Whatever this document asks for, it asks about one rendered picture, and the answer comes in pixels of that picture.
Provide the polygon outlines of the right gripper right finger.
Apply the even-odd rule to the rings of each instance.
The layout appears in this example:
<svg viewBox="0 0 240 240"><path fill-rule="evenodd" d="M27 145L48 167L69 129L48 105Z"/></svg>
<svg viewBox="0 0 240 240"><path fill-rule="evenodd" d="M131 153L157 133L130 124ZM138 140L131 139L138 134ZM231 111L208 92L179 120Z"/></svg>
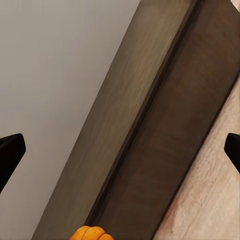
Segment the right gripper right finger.
<svg viewBox="0 0 240 240"><path fill-rule="evenodd" d="M229 133L227 135L224 151L240 173L240 135Z"/></svg>

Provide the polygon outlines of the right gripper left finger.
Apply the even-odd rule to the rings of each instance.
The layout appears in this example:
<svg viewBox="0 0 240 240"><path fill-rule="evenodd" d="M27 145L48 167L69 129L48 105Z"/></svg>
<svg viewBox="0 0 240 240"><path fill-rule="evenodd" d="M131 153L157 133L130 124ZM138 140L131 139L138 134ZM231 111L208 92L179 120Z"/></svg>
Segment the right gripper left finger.
<svg viewBox="0 0 240 240"><path fill-rule="evenodd" d="M22 133L0 138L0 193L26 153Z"/></svg>

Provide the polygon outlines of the pumpkin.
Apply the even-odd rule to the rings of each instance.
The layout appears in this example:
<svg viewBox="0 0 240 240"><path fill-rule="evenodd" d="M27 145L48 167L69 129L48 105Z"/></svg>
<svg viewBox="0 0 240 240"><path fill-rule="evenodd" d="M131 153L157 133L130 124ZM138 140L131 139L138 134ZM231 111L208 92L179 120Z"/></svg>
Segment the pumpkin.
<svg viewBox="0 0 240 240"><path fill-rule="evenodd" d="M101 227L85 225L79 228L69 240L114 240L111 235L105 233Z"/></svg>

